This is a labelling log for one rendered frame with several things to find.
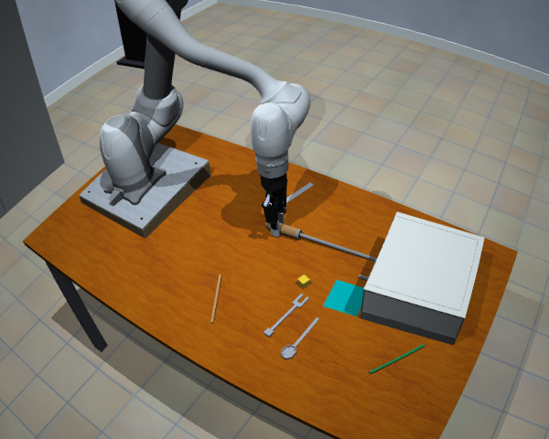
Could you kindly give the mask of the grey spoon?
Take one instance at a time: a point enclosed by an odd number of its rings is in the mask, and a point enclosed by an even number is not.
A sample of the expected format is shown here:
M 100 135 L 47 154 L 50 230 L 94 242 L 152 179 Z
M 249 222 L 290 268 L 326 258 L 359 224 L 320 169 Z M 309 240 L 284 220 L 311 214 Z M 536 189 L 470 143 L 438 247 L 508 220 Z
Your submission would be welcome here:
M 281 356 L 283 359 L 291 359 L 296 354 L 296 346 L 300 343 L 300 341 L 306 336 L 306 334 L 310 331 L 310 329 L 317 323 L 319 318 L 316 318 L 312 324 L 307 328 L 307 330 L 302 334 L 302 336 L 296 341 L 294 345 L 286 345 L 281 350 Z M 284 354 L 284 355 L 283 355 Z

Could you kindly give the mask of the teal square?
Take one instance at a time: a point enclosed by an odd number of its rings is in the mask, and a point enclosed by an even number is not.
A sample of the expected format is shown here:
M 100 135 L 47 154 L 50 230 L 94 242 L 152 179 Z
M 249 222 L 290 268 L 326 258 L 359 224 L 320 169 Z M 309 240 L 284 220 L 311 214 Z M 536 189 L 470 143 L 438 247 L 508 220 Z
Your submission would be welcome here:
M 357 316 L 361 310 L 363 290 L 363 287 L 336 280 L 323 306 Z

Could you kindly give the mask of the grey flat bar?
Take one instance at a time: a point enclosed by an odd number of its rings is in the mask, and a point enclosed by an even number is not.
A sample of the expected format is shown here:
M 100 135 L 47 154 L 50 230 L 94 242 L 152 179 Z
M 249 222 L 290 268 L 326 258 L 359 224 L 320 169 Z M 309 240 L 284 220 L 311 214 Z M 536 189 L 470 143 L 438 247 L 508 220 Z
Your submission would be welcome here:
M 297 196 L 299 196 L 300 194 L 302 194 L 303 192 L 305 192 L 306 190 L 308 190 L 309 188 L 313 187 L 314 185 L 312 183 L 308 183 L 307 185 L 305 185 L 304 187 L 300 188 L 297 192 L 295 192 L 294 194 L 292 194 L 291 196 L 289 196 L 288 198 L 286 198 L 286 203 L 288 203 L 289 201 L 291 201 L 292 199 L 296 198 Z

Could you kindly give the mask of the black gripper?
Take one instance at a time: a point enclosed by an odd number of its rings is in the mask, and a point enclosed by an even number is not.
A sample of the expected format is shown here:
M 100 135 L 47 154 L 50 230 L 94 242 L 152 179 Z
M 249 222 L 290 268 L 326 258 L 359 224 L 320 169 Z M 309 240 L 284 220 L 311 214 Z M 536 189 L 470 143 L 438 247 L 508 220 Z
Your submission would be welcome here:
M 267 223 L 270 223 L 271 235 L 280 236 L 279 222 L 285 224 L 286 210 L 286 173 L 278 178 L 261 177 L 261 185 L 265 189 L 266 201 L 262 202 Z

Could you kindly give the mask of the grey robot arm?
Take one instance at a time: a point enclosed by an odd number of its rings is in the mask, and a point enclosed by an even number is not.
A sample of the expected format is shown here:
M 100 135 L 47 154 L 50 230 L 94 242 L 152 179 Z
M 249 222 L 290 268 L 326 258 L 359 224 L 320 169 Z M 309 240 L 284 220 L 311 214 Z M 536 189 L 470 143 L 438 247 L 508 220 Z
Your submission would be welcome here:
M 110 118 L 100 132 L 102 160 L 112 179 L 103 188 L 111 194 L 108 199 L 113 204 L 123 198 L 138 205 L 166 175 L 164 168 L 151 166 L 149 158 L 182 114 L 183 98 L 171 85 L 175 54 L 203 68 L 246 80 L 259 91 L 261 105 L 251 120 L 257 171 L 266 178 L 283 176 L 288 171 L 289 146 L 309 111 L 307 89 L 276 80 L 247 61 L 198 42 L 179 21 L 188 0 L 114 2 L 148 35 L 144 85 L 136 93 L 131 112 Z

